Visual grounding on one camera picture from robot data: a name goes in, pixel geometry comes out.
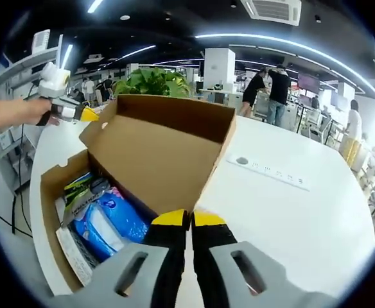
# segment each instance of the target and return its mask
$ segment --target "electrical outlet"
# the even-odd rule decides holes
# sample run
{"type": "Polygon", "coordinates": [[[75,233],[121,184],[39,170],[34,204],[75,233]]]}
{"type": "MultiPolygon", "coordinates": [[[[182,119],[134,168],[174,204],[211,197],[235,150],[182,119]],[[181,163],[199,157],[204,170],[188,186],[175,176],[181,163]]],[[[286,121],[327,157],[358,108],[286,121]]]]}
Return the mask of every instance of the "electrical outlet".
{"type": "Polygon", "coordinates": [[[290,184],[294,187],[304,189],[305,191],[310,190],[305,179],[299,176],[295,176],[293,174],[286,173],[281,170],[277,170],[271,165],[269,166],[264,165],[248,157],[243,157],[239,155],[230,155],[227,157],[226,161],[230,162],[231,164],[237,165],[239,167],[248,169],[249,171],[259,173],[260,175],[265,175],[275,180],[281,181],[283,183],[290,184]]]}

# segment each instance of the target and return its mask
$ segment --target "open cardboard box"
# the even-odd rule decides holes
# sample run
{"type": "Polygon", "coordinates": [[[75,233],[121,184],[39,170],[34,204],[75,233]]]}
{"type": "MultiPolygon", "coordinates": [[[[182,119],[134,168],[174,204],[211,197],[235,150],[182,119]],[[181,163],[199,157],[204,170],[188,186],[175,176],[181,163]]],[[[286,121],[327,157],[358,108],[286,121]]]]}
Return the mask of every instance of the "open cardboard box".
{"type": "Polygon", "coordinates": [[[87,150],[40,183],[47,239],[72,291],[82,287],[55,235],[55,200],[91,170],[106,176],[145,218],[192,211],[234,131],[235,110],[193,99],[120,95],[80,135],[87,150]]]}

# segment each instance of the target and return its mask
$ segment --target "green leaves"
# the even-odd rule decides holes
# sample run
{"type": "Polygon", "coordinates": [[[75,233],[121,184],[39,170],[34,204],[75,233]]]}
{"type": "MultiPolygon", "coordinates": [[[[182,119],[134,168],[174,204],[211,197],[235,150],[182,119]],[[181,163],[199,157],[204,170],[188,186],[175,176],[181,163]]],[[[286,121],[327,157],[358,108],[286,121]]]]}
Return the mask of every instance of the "green leaves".
{"type": "Polygon", "coordinates": [[[180,73],[169,73],[164,69],[137,69],[127,81],[115,83],[115,95],[118,94],[151,94],[185,98],[190,88],[180,73]]]}

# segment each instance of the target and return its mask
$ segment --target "white desk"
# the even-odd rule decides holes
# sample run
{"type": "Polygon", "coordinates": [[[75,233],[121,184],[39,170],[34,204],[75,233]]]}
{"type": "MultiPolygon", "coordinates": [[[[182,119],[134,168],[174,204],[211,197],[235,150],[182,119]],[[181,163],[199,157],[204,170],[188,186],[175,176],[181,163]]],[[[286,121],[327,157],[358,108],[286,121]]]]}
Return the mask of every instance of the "white desk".
{"type": "MultiPolygon", "coordinates": [[[[331,148],[259,121],[236,119],[236,132],[225,155],[256,158],[297,173],[309,180],[311,190],[303,191],[222,159],[198,207],[221,215],[238,241],[251,242],[284,265],[295,285],[340,295],[361,272],[375,245],[371,215],[358,182],[331,148]]],[[[84,127],[83,123],[62,123],[45,128],[33,163],[33,240],[44,275],[56,295],[71,290],[46,239],[39,206],[40,176],[55,164],[66,164],[68,157],[85,148],[78,139],[84,127]]],[[[196,275],[191,272],[192,256],[188,240],[179,293],[186,307],[198,307],[200,301],[196,275]]]]}
{"type": "Polygon", "coordinates": [[[200,92],[211,92],[211,93],[221,93],[221,94],[231,94],[243,96],[243,92],[228,91],[228,90],[211,90],[211,89],[200,89],[200,92]]]}

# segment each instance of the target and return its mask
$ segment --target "hand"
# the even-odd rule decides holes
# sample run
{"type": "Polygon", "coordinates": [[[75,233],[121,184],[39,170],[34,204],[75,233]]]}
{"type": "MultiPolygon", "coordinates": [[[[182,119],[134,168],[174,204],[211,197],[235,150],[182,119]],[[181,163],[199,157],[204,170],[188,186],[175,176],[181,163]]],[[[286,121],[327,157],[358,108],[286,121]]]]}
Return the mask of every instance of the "hand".
{"type": "MultiPolygon", "coordinates": [[[[42,116],[47,111],[50,111],[52,107],[50,100],[42,98],[31,99],[29,101],[18,99],[15,103],[20,108],[22,123],[31,125],[38,124],[42,116]]],[[[48,124],[59,125],[59,120],[51,116],[48,124]]]]}

